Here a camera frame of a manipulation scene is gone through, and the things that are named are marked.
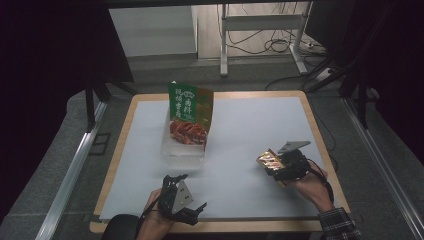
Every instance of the metal frame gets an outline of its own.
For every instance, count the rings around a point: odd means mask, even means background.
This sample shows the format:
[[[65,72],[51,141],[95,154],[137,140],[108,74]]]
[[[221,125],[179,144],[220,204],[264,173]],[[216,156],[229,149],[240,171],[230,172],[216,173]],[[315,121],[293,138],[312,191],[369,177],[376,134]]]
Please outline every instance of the metal frame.
[[[227,31],[297,29],[298,32],[303,33],[311,4],[312,2],[308,2],[302,14],[256,16],[227,16],[226,4],[223,4],[221,16],[221,76],[228,76]],[[300,74],[307,74],[308,71],[299,53],[301,39],[302,34],[297,34],[294,43],[290,44],[289,47]]]
[[[374,164],[380,172],[381,177],[386,183],[386,186],[392,194],[393,199],[395,200],[401,213],[403,214],[403,217],[414,234],[415,239],[424,239],[424,225],[419,212],[414,207],[408,195],[403,191],[402,186],[399,184],[398,180],[390,169],[390,166],[387,164],[385,157],[381,153],[370,132],[363,127],[361,122],[356,117],[356,108],[353,106],[353,103],[349,100],[346,100],[345,98],[342,98],[342,103],[345,105],[348,114],[354,126],[356,127],[356,130],[362,138],[368,152],[370,153],[371,158],[374,161]]]
[[[96,137],[97,131],[100,126],[100,121],[103,117],[103,113],[107,107],[106,103],[100,102],[97,106],[95,113],[95,124],[91,132],[85,133],[78,149],[72,159],[71,165],[68,168],[62,184],[53,200],[52,205],[41,225],[40,231],[37,234],[36,240],[49,240],[53,237],[59,220],[62,216],[63,210],[68,203],[69,197],[74,189],[75,183],[78,180],[81,169],[84,165],[85,159],[87,158],[90,147]]]

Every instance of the wooden border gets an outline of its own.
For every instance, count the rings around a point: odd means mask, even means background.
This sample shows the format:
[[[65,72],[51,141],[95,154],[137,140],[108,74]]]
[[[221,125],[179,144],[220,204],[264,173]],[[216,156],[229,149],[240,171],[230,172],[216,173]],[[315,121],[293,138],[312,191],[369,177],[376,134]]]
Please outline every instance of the wooden border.
[[[319,132],[318,125],[308,99],[302,91],[258,91],[258,92],[216,92],[215,99],[220,98],[269,98],[269,97],[298,97],[302,103],[309,125],[314,135],[315,142],[320,152],[321,158],[328,172],[328,179],[333,187],[335,198],[340,206],[349,213],[350,209],[346,198],[343,194],[337,175],[334,171],[330,157],[327,153],[324,141]],[[121,134],[116,144],[115,152],[109,166],[107,176],[105,178],[102,191],[97,201],[94,215],[100,216],[106,201],[107,195],[111,189],[113,179],[118,169],[121,160],[122,152],[125,146],[125,141],[131,127],[134,113],[139,101],[160,101],[168,100],[168,94],[140,94],[133,97],[131,105],[128,109],[127,117],[125,118]],[[90,230],[94,233],[102,233],[106,229],[107,223],[91,222]],[[321,225],[318,220],[277,220],[277,221],[222,221],[222,222],[199,222],[195,226],[189,226],[183,223],[176,223],[172,227],[172,233],[223,233],[223,232],[314,232],[321,231]]]

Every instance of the black cable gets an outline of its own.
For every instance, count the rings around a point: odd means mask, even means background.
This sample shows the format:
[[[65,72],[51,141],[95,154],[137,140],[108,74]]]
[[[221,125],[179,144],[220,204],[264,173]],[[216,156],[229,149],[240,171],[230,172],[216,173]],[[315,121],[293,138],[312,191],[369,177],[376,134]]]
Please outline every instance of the black cable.
[[[299,75],[299,76],[292,76],[292,77],[283,77],[283,78],[278,78],[278,79],[275,79],[275,80],[273,80],[273,81],[269,82],[269,83],[265,86],[264,91],[268,91],[269,86],[271,86],[271,85],[272,85],[272,84],[274,84],[274,83],[277,83],[277,82],[280,82],[280,81],[284,81],[284,80],[294,79],[294,78],[306,78],[306,77],[307,77],[307,75]]]
[[[330,63],[333,61],[333,59],[335,58],[335,55],[332,54],[331,56],[327,57],[326,59],[324,59],[323,61],[321,61],[309,74],[308,74],[308,78],[303,82],[302,86],[301,86],[301,90],[305,91],[305,86],[306,84],[308,84],[309,82],[311,82],[312,80],[314,80],[316,78],[317,73],[326,68],[327,66],[330,65]]]
[[[356,45],[358,42],[359,42],[359,40],[363,37],[363,35],[366,33],[366,31],[370,28],[370,26],[368,26],[368,22],[370,22],[370,21],[367,21],[367,20],[371,20],[371,18],[373,18],[373,17],[375,17],[375,16],[373,16],[372,14],[370,14],[370,15],[368,15],[368,16],[364,16],[363,17],[363,19],[365,19],[366,21],[364,21],[364,23],[363,23],[363,25],[359,28],[359,30],[357,31],[357,33],[354,35],[354,37],[353,38],[351,38],[351,39],[349,39],[349,41],[348,42],[346,42],[346,43],[344,43],[344,44],[342,44],[342,45],[340,45],[337,49],[335,49],[332,53],[331,53],[331,55],[330,55],[330,59],[334,59],[340,52],[343,52],[343,51],[346,51],[346,49],[349,49],[349,48],[353,48],[354,46],[353,45]],[[350,62],[350,63],[348,63],[346,66],[343,66],[343,67],[346,67],[346,68],[348,68],[348,66],[349,65],[352,65],[353,64],[353,61],[355,61],[355,60],[352,60],[352,62]],[[328,66],[328,65],[321,65],[321,66],[319,66],[319,67],[317,67],[316,69],[323,69],[324,67],[326,67],[326,66]],[[308,84],[310,81],[312,81],[312,80],[314,80],[315,79],[315,76],[313,76],[312,78],[310,77],[310,78],[308,78],[305,82],[304,82],[304,84],[303,84],[303,86],[302,86],[302,91],[304,91],[304,92],[307,92],[306,90],[305,90],[305,86],[306,86],[306,84]]]
[[[272,9],[271,14],[273,14],[273,13],[274,13],[275,9],[277,9],[277,7],[278,7],[278,6],[281,6],[281,3],[277,3],[277,5],[275,5],[275,8],[274,8],[274,9]]]
[[[324,123],[324,121],[321,119],[319,114],[315,111],[315,105],[314,105],[313,101],[311,101],[311,98],[310,97],[307,97],[307,98],[308,98],[308,102],[310,103],[310,106],[311,106],[311,109],[312,109],[314,116],[321,122],[321,124],[324,126],[325,130],[327,130],[328,134],[330,135],[331,139],[333,140],[333,146],[331,148],[327,148],[327,150],[333,151],[334,149],[336,149],[336,146],[337,146],[336,138],[331,133],[330,129],[327,127],[327,125]]]
[[[246,15],[249,15],[246,11],[246,9],[244,9],[244,3],[241,4],[241,9],[243,9],[243,11],[246,13]]]
[[[292,159],[288,159],[291,163],[295,164],[296,166],[311,172],[312,174],[314,174],[315,176],[317,176],[319,178],[319,180],[322,182],[322,184],[325,186],[325,188],[327,188],[328,191],[328,197],[330,198],[330,201],[332,203],[334,203],[334,192],[333,192],[333,188],[331,187],[331,184],[328,182],[327,178],[325,177],[325,174],[322,172],[321,168],[318,166],[318,164],[314,161],[312,161],[311,159],[307,159],[308,161],[312,162],[313,164],[315,164],[315,166],[318,168],[319,172],[316,171],[315,169],[313,169],[310,164],[309,166],[305,166],[301,163],[298,163]]]
[[[217,19],[218,19],[218,31],[219,31],[219,35],[220,35],[220,36],[221,36],[221,38],[222,38],[222,32],[221,32],[221,28],[220,28],[220,20],[219,20],[219,9],[218,9],[218,5],[216,5],[216,12],[217,12]],[[268,40],[267,42],[265,42],[265,43],[264,43],[264,50],[263,50],[263,51],[259,51],[259,52],[250,52],[250,51],[247,51],[247,50],[242,49],[242,48],[237,47],[237,46],[232,46],[232,45],[228,45],[228,44],[226,44],[226,45],[227,45],[227,47],[235,48],[235,49],[238,49],[238,50],[240,50],[240,51],[243,51],[243,52],[245,52],[245,53],[252,54],[252,55],[255,55],[255,54],[261,54],[261,53],[264,53],[264,52],[267,52],[267,51],[271,51],[271,50],[272,50],[273,52],[276,52],[276,53],[284,53],[285,51],[287,51],[287,50],[288,50],[288,48],[289,48],[289,45],[290,45],[291,41],[287,41],[287,40],[284,40],[284,39],[273,39],[273,37],[274,37],[274,35],[275,35],[275,32],[276,32],[276,31],[277,31],[277,30],[275,30],[275,31],[273,32],[273,34],[272,34],[272,36],[271,36],[271,40]],[[293,33],[290,33],[290,32],[288,32],[287,30],[281,30],[281,31],[285,31],[285,32],[287,32],[287,33],[289,33],[289,34],[291,34],[291,35],[295,36]],[[261,32],[263,32],[263,30],[259,30],[259,31],[255,32],[255,33],[253,33],[252,35],[250,35],[250,36],[246,37],[245,39],[242,39],[242,40],[237,41],[237,42],[234,42],[234,41],[232,40],[230,32],[228,32],[228,37],[229,37],[229,40],[230,40],[230,42],[231,42],[232,44],[237,45],[237,44],[239,44],[239,43],[242,43],[242,42],[244,42],[244,41],[246,41],[246,40],[248,40],[248,39],[252,38],[253,36],[255,36],[255,35],[257,35],[257,34],[259,34],[259,33],[261,33]],[[275,45],[275,44],[285,44],[285,45],[287,45],[287,47],[286,47],[284,50],[276,50],[276,49],[274,48],[274,45]]]
[[[311,52],[311,51],[308,51],[308,50],[303,49],[301,47],[299,47],[299,52],[302,53],[303,55],[314,55],[314,56],[326,56],[326,55],[328,55],[326,52],[323,52],[323,53]]]
[[[296,4],[294,5],[294,9],[293,9],[293,13],[292,14],[294,14],[294,12],[296,11],[296,6],[297,6],[297,2],[296,2]],[[294,34],[293,34],[293,29],[290,29],[290,42],[291,42],[291,36],[294,36]]]
[[[150,205],[146,208],[146,210],[144,210],[143,213],[141,214],[141,216],[140,216],[140,218],[138,219],[138,222],[137,222],[137,227],[136,227],[136,230],[135,230],[135,238],[137,238],[138,233],[140,232],[141,225],[143,225],[144,220],[147,217],[147,214],[149,214],[152,211],[157,211],[157,210],[153,210],[153,207],[159,201],[161,196],[162,196],[162,193],[152,203],[150,203]]]
[[[311,67],[316,67],[316,66],[318,66],[318,64],[312,64],[311,62],[309,62],[308,60],[307,60],[307,58],[309,58],[309,57],[317,57],[317,56],[320,56],[320,55],[307,55],[307,56],[304,56],[303,57],[303,62],[305,62],[306,64],[308,64],[309,66],[311,66]]]
[[[334,171],[337,172],[339,170],[339,163],[337,162],[337,159],[331,155],[331,153],[328,153],[328,156],[331,159],[331,162],[333,163]]]

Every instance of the green food package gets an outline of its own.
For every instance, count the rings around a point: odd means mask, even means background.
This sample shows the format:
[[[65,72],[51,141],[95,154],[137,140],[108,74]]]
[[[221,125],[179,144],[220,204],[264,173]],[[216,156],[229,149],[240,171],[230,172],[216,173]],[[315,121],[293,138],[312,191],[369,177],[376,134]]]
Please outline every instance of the green food package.
[[[205,146],[212,122],[213,91],[173,82],[168,92],[171,138]]]

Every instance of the wall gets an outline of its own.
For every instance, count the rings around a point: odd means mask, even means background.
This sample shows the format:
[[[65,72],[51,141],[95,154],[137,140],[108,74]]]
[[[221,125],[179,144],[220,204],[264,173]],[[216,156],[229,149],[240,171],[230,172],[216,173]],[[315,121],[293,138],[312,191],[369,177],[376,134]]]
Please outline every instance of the wall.
[[[110,9],[127,57],[196,53],[195,7]]]

